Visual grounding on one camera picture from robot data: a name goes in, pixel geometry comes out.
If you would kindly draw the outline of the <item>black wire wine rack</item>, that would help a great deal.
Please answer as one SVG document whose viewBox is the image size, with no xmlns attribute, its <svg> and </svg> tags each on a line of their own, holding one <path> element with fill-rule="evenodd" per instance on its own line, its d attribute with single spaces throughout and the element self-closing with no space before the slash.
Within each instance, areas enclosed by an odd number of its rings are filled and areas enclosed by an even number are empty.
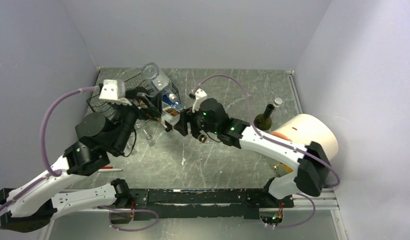
<svg viewBox="0 0 410 240">
<path fill-rule="evenodd" d="M 140 115 L 145 118 L 158 118 L 165 109 L 174 109 L 178 112 L 183 109 L 180 101 L 172 102 L 168 97 L 170 94 L 179 97 L 179 91 L 175 85 L 172 85 L 168 92 L 158 93 L 147 83 L 147 80 L 141 74 L 125 80 L 124 84 L 126 90 L 125 98 L 133 103 L 133 107 L 138 107 Z M 86 100 L 92 112 L 101 113 L 107 118 L 122 114 L 124 107 L 100 99 L 99 96 L 100 94 L 96 93 Z"/>
</svg>

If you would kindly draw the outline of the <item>blue square bottle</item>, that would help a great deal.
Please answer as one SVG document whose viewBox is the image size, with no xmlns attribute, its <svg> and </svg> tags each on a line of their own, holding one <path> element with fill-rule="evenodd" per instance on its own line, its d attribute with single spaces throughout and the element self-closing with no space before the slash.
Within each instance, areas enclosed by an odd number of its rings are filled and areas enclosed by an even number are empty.
<svg viewBox="0 0 410 240">
<path fill-rule="evenodd" d="M 170 95 L 164 94 L 162 96 L 162 101 L 177 111 L 181 111 L 183 109 L 177 95 L 173 93 Z"/>
</svg>

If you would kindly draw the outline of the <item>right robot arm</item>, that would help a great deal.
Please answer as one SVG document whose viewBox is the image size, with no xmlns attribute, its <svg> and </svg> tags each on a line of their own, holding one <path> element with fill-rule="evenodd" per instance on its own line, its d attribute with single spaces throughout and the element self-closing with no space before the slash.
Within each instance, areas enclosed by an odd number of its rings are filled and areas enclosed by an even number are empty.
<svg viewBox="0 0 410 240">
<path fill-rule="evenodd" d="M 295 143 L 255 130 L 250 123 L 229 117 L 214 98 L 204 100 L 198 110 L 182 110 L 173 128 L 201 142 L 205 133 L 214 133 L 227 146 L 260 153 L 292 169 L 291 173 L 270 181 L 268 190 L 263 192 L 262 199 L 268 207 L 275 207 L 282 198 L 292 194 L 318 197 L 326 186 L 331 165 L 319 143 Z"/>
</svg>

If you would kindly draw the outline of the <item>round clear silver-cap bottle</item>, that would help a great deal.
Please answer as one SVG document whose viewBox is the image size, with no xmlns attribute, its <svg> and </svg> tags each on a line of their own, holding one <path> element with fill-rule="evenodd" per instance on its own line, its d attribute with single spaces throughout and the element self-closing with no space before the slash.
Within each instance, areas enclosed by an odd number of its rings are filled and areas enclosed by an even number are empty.
<svg viewBox="0 0 410 240">
<path fill-rule="evenodd" d="M 172 90 L 172 81 L 156 63 L 145 64 L 141 68 L 141 75 L 155 91 L 164 95 L 175 94 Z"/>
</svg>

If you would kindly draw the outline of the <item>dark green wine bottle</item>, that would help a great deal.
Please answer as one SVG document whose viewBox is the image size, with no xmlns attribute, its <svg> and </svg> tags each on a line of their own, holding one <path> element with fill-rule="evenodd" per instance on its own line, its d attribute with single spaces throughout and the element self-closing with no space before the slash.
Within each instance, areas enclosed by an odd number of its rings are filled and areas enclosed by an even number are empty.
<svg viewBox="0 0 410 240">
<path fill-rule="evenodd" d="M 272 126 L 271 114 L 274 111 L 275 106 L 268 104 L 263 113 L 256 115 L 254 119 L 254 126 L 262 131 L 267 131 Z"/>
</svg>

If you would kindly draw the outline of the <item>clear gold label bottle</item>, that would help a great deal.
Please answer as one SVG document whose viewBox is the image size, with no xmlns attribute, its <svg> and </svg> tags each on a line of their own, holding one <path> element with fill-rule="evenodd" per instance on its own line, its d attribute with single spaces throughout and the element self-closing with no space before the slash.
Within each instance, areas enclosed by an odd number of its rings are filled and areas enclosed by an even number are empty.
<svg viewBox="0 0 410 240">
<path fill-rule="evenodd" d="M 163 109 L 163 119 L 166 120 L 166 122 L 169 124 L 169 126 L 171 127 L 171 131 L 176 131 L 176 130 L 173 129 L 173 126 L 178 122 L 178 120 L 180 118 L 180 112 L 181 111 L 177 111 L 177 110 L 175 110 L 171 107 L 166 107 L 166 108 Z M 190 133 L 190 123 L 188 123 L 187 126 L 188 126 L 188 135 L 191 135 L 191 133 Z M 195 139 L 200 141 L 201 143 L 205 143 L 205 141 L 207 140 L 207 137 L 196 137 Z"/>
</svg>

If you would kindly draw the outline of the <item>tall clear bottle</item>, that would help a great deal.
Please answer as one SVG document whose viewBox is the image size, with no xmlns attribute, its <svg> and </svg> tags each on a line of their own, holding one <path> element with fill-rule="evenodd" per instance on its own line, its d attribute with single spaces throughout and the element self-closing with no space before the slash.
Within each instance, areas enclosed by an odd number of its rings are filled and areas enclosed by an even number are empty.
<svg viewBox="0 0 410 240">
<path fill-rule="evenodd" d="M 131 136 L 128 139 L 127 143 L 127 149 L 131 149 L 134 144 L 135 136 L 139 138 L 139 136 L 143 137 L 146 140 L 151 140 L 152 139 L 152 134 L 147 128 L 147 123 L 149 120 L 138 120 L 135 124 L 135 129 L 131 133 Z"/>
</svg>

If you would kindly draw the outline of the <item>brown label wine bottle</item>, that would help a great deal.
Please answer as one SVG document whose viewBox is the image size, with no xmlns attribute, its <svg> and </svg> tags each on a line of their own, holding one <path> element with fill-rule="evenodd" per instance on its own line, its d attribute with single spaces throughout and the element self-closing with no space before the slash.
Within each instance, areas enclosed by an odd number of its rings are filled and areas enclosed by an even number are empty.
<svg viewBox="0 0 410 240">
<path fill-rule="evenodd" d="M 166 120 L 163 119 L 163 109 L 161 100 L 158 100 L 156 102 L 142 100 L 138 108 L 140 110 L 140 120 L 150 120 L 160 123 L 164 127 L 166 132 L 171 131 L 171 127 L 166 122 Z"/>
</svg>

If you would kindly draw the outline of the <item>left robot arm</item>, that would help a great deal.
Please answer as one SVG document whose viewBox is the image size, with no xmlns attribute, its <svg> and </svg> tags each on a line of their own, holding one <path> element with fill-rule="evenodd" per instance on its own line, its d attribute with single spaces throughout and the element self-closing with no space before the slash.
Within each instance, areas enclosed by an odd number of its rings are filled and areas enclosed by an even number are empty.
<svg viewBox="0 0 410 240">
<path fill-rule="evenodd" d="M 101 98 L 112 102 L 116 109 L 114 119 L 109 120 L 99 112 L 87 115 L 76 126 L 78 140 L 55 163 L 50 164 L 47 159 L 45 129 L 52 111 L 64 99 L 92 91 L 93 86 L 66 93 L 46 111 L 40 128 L 45 171 L 21 187 L 0 190 L 0 230 L 29 233 L 61 216 L 93 207 L 125 212 L 129 217 L 137 213 L 135 199 L 123 179 L 76 192 L 66 193 L 64 189 L 108 165 L 109 155 L 123 156 L 130 136 L 136 133 L 136 122 L 160 116 L 161 94 L 149 94 L 141 87 L 102 87 Z"/>
</svg>

